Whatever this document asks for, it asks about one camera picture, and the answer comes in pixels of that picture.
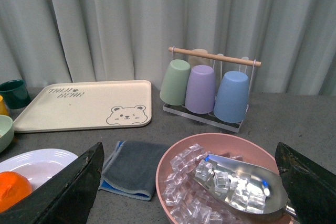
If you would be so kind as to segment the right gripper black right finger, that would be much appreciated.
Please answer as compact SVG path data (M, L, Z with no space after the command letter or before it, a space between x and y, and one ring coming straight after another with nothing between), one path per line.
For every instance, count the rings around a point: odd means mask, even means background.
M275 160L300 223L335 223L335 174L278 143Z

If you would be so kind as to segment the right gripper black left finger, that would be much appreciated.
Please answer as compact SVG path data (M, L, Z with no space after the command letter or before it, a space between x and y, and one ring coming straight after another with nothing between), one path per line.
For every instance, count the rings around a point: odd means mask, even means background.
M1 223L86 223L100 186L98 142L29 196L1 213Z

